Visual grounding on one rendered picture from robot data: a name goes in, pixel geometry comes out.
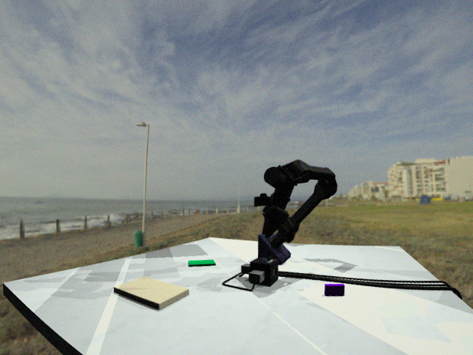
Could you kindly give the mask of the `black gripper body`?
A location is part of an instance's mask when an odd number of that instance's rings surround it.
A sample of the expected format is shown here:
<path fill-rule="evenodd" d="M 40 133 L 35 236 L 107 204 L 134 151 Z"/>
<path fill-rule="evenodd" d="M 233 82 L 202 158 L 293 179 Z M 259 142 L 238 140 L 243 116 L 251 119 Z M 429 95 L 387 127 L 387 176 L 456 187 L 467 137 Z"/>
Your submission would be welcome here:
<path fill-rule="evenodd" d="M 289 199 L 290 196 L 288 194 L 285 194 L 285 193 L 277 191 L 277 190 L 275 190 L 275 192 L 273 194 L 274 194 L 274 196 L 276 196 L 274 207 L 270 207 L 270 205 L 271 205 L 270 204 L 268 206 L 268 208 L 264 207 L 263 212 L 266 213 L 266 214 L 269 214 L 270 216 L 275 217 L 279 220 L 288 221 L 289 212 L 286 211 L 285 208 L 286 208 L 286 205 L 287 205 L 288 201 L 291 200 L 291 199 Z"/>

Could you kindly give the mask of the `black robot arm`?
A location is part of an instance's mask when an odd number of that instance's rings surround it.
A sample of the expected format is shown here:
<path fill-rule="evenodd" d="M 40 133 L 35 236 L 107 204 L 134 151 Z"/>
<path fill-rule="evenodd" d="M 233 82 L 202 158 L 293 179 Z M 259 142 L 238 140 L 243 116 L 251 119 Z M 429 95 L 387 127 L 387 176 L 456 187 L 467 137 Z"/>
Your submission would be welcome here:
<path fill-rule="evenodd" d="M 335 174 L 330 168 L 308 165 L 306 162 L 296 159 L 295 161 L 284 164 L 283 166 L 268 168 L 264 174 L 264 180 L 267 184 L 274 187 L 277 191 L 283 192 L 291 196 L 294 186 L 298 184 L 308 183 L 309 180 L 318 180 L 315 185 L 314 193 L 306 200 L 306 202 L 291 216 L 288 221 L 277 229 L 278 232 L 268 241 L 277 250 L 286 241 L 290 243 L 298 231 L 299 224 L 305 217 L 311 213 L 314 208 L 325 199 L 336 194 L 337 181 Z M 254 207 L 268 206 L 274 207 L 276 196 L 260 194 L 254 197 Z"/>

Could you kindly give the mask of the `green flat rectangular block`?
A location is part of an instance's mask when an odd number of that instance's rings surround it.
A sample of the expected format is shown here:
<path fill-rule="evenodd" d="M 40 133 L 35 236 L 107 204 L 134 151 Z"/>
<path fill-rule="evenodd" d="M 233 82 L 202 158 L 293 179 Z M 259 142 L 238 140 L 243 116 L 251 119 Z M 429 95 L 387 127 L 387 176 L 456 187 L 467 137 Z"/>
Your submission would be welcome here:
<path fill-rule="evenodd" d="M 201 260 L 201 261 L 197 261 L 197 260 L 190 260 L 188 261 L 188 265 L 189 266 L 208 266 L 208 265 L 216 265 L 214 260 L 211 259 L 211 260 Z"/>

